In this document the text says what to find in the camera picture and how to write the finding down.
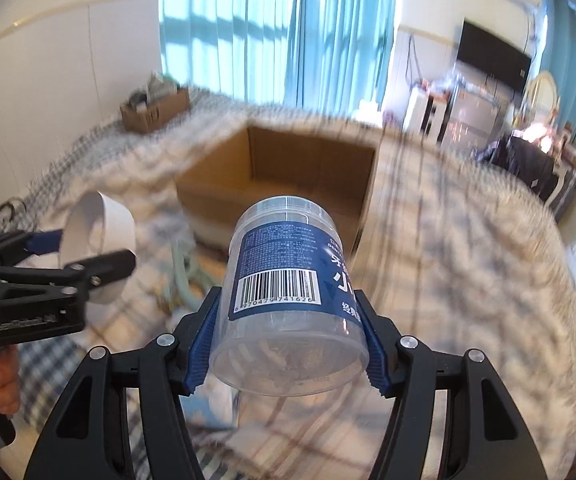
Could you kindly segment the person's left hand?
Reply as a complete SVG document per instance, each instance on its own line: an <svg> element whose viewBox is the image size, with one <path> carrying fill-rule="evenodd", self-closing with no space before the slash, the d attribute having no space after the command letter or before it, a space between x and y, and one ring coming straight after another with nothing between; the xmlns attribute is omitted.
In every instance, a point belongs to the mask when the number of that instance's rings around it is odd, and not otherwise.
<svg viewBox="0 0 576 480"><path fill-rule="evenodd" d="M16 346L0 350L0 414L15 415L20 408L19 355Z"/></svg>

